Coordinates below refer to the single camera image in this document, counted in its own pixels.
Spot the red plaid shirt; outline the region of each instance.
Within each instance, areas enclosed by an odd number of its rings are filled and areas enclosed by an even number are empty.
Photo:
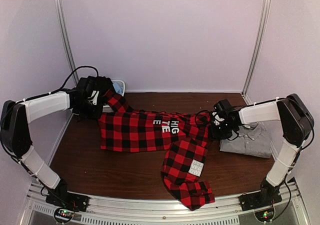
[[[169,150],[161,175],[171,194],[195,210],[215,201],[207,182],[197,182],[207,155],[210,118],[177,112],[135,110],[120,94],[109,90],[104,98],[114,112],[99,119],[101,149],[117,152]]]

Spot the light purple wall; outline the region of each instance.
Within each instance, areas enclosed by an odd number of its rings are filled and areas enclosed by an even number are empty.
[[[261,54],[249,88],[253,102],[297,93],[315,119],[315,140],[299,158],[293,175],[313,225],[320,207],[320,3],[272,0]],[[268,124],[279,151],[281,126]]]
[[[58,88],[70,73],[54,0],[0,0],[0,106]],[[68,114],[30,125],[31,139],[48,162]],[[0,149],[0,224],[15,225],[31,180]]]
[[[75,64],[131,92],[240,92],[262,0],[62,0]]]

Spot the white patch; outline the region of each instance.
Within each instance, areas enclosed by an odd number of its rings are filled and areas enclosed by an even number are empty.
[[[200,177],[203,168],[204,164],[202,162],[193,159],[189,169],[189,173],[197,177]]]

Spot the gray polo shirt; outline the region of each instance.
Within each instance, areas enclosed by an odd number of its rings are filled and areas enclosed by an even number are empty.
[[[233,141],[227,139],[221,140],[220,151],[244,154],[261,158],[270,158],[272,141],[269,133],[262,124],[251,124],[251,128],[244,126],[238,131],[239,137]]]

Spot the wooden table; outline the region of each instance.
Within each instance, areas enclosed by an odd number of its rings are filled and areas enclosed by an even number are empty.
[[[233,106],[245,102],[238,93],[127,93],[134,109],[195,114],[212,110],[228,99]],[[54,156],[51,167],[72,192],[124,199],[173,199],[161,179],[166,151],[121,153],[100,149],[100,130],[92,120],[73,117]],[[209,149],[199,181],[209,181],[215,196],[259,190],[271,169],[272,158],[258,158]]]

